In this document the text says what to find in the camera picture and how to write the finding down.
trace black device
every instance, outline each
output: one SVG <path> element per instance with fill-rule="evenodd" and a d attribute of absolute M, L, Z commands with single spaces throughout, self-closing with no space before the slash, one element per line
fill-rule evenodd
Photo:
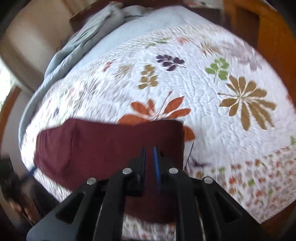
<path fill-rule="evenodd" d="M 29 179 L 29 173 L 23 178 L 19 178 L 15 173 L 11 160 L 9 158 L 0 159 L 0 188 L 6 201 L 13 200 L 21 208 L 22 217 L 31 225 L 34 224 L 29 220 L 24 207 L 27 205 L 21 191 L 21 186 Z"/>
<path fill-rule="evenodd" d="M 154 148 L 157 186 L 173 193 L 176 200 L 176 240 L 269 240 L 254 220 L 211 177 L 190 178 L 173 167 L 172 161 Z M 121 240 L 126 196 L 144 193 L 145 149 L 127 168 L 109 179 L 89 178 L 39 221 L 27 241 L 115 241 Z"/>

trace bedspread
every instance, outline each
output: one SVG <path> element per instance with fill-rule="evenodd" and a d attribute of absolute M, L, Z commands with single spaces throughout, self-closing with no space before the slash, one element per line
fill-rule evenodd
<path fill-rule="evenodd" d="M 135 125 L 184 123 L 184 169 L 212 176 L 258 222 L 296 199 L 296 114 L 282 81 L 246 42 L 214 24 L 154 31 L 57 81 L 22 144 L 33 166 L 36 137 L 68 118 Z M 70 194 L 40 170 L 59 201 Z M 125 217 L 124 237 L 173 240 L 172 225 Z"/>

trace gray blanket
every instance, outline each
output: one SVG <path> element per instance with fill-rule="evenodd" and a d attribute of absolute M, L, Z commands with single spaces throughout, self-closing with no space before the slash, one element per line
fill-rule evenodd
<path fill-rule="evenodd" d="M 79 33 L 55 54 L 44 75 L 44 81 L 33 94 L 20 120 L 18 139 L 19 145 L 27 125 L 31 121 L 37 105 L 49 88 L 77 64 L 77 62 L 92 49 L 103 37 L 124 24 L 124 12 L 119 4 L 108 5 L 96 13 Z"/>

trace wooden cabinet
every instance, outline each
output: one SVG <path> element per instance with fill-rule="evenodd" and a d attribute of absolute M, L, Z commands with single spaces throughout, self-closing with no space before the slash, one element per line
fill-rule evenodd
<path fill-rule="evenodd" d="M 232 31 L 271 64 L 296 103 L 296 39 L 280 14 L 259 0 L 224 0 Z"/>

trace purple leaf print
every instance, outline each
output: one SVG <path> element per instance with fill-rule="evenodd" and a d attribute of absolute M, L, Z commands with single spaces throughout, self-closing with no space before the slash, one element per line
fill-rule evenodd
<path fill-rule="evenodd" d="M 167 71 L 173 71 L 177 67 L 186 68 L 184 66 L 179 65 L 179 64 L 184 64 L 185 61 L 183 59 L 179 59 L 178 57 L 173 58 L 172 56 L 165 54 L 165 55 L 158 55 L 156 56 L 156 58 L 158 59 L 157 60 L 158 63 L 162 63 L 163 67 L 169 67 Z"/>
<path fill-rule="evenodd" d="M 177 67 L 176 65 L 172 65 L 171 67 L 169 67 L 169 68 L 167 69 L 167 71 L 173 71 L 176 67 Z"/>

